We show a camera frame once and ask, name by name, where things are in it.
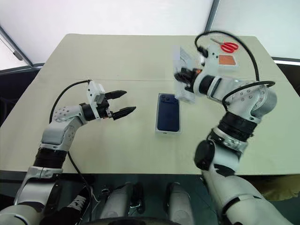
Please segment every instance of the smartphone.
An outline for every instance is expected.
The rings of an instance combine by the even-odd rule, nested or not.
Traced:
[[[173,94],[158,95],[156,120],[158,132],[180,132],[180,103]]]

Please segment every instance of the black wire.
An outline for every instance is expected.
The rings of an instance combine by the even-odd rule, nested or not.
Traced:
[[[85,81],[79,81],[79,82],[76,82],[76,83],[73,83],[69,86],[67,86],[61,93],[60,95],[57,97],[56,101],[54,102],[54,105],[52,107],[52,110],[51,110],[51,113],[50,113],[50,118],[49,118],[49,123],[52,122],[52,116],[53,116],[53,113],[54,113],[54,109],[58,103],[58,101],[60,100],[61,96],[68,90],[70,89],[71,87],[75,86],[75,85],[78,85],[78,84],[81,84],[81,83],[89,83],[90,80],[85,80]],[[89,216],[89,221],[91,222],[92,221],[92,210],[93,210],[93,207],[92,207],[92,202],[93,202],[93,198],[92,198],[92,188],[91,186],[88,184],[88,182],[86,181],[86,179],[83,177],[82,173],[80,172],[80,170],[78,169],[78,167],[76,166],[75,162],[73,161],[72,157],[71,157],[71,154],[70,152],[68,151],[67,152],[67,155],[69,156],[69,159],[73,165],[73,167],[75,168],[75,170],[77,171],[77,173],[79,174],[81,180],[83,181],[83,183],[85,184],[85,186],[87,187],[87,189],[89,190],[89,199],[90,199],[90,216]]]
[[[247,84],[245,86],[242,86],[242,87],[239,87],[237,89],[234,89],[233,91],[229,92],[228,94],[226,94],[224,96],[224,98],[222,99],[222,105],[224,106],[225,110],[227,111],[227,106],[226,106],[226,99],[233,95],[234,93],[240,91],[240,90],[243,90],[243,89],[246,89],[246,88],[250,88],[250,87],[254,87],[254,86],[257,86],[257,85],[262,85],[262,84],[267,84],[267,87],[271,87],[275,84],[274,81],[259,81],[259,82],[255,82],[255,83],[251,83],[251,84]]]
[[[251,58],[251,61],[253,63],[253,67],[254,67],[254,71],[255,71],[255,77],[256,77],[256,81],[259,81],[259,72],[258,72],[258,67],[257,67],[257,63],[255,61],[255,58],[252,54],[252,52],[248,49],[248,47],[244,44],[244,42],[242,42],[238,37],[230,34],[230,33],[227,33],[227,32],[224,32],[224,31],[221,31],[221,30],[211,30],[211,31],[206,31],[206,32],[203,32],[201,34],[199,34],[196,38],[195,38],[195,46],[196,48],[198,49],[199,46],[197,45],[197,41],[198,39],[203,36],[203,35],[207,35],[207,34],[210,34],[210,33],[221,33],[221,34],[226,34],[230,37],[232,37],[234,40],[236,40],[237,42],[240,43],[241,46],[243,46],[243,48],[246,50],[246,52],[248,53],[248,55],[250,56]]]

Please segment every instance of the sneaker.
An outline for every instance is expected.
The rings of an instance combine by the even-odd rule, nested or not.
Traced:
[[[84,186],[76,198],[67,207],[80,211],[80,218],[82,218],[89,205],[89,189]]]

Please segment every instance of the white bracket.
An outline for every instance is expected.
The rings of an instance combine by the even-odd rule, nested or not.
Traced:
[[[95,118],[97,120],[99,120],[100,116],[97,111],[97,107],[98,107],[97,104],[102,103],[102,101],[105,97],[105,90],[104,90],[103,86],[99,83],[90,81],[86,95],[88,97],[89,104],[90,104],[90,107],[92,108]]]

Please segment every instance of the table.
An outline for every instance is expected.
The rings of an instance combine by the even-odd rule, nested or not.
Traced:
[[[182,134],[155,133],[158,93],[173,93],[174,46],[196,57],[194,38],[66,35],[0,129],[0,169],[26,171],[33,164],[56,97],[69,84],[89,78],[106,91],[127,91],[111,100],[113,111],[137,109],[117,121],[91,121],[77,131],[70,152],[83,173],[199,174],[195,148],[225,114],[221,104],[205,97],[195,105],[181,102]],[[237,174],[300,173],[300,98],[257,38],[241,38],[257,60],[261,80],[277,82],[272,88],[278,101],[248,140]],[[208,37],[202,41],[204,46],[210,42]],[[226,75],[254,80],[247,53],[240,48],[235,56],[240,71]],[[85,84],[73,87],[58,106],[87,102],[85,92]],[[75,173],[68,158],[63,169]]]

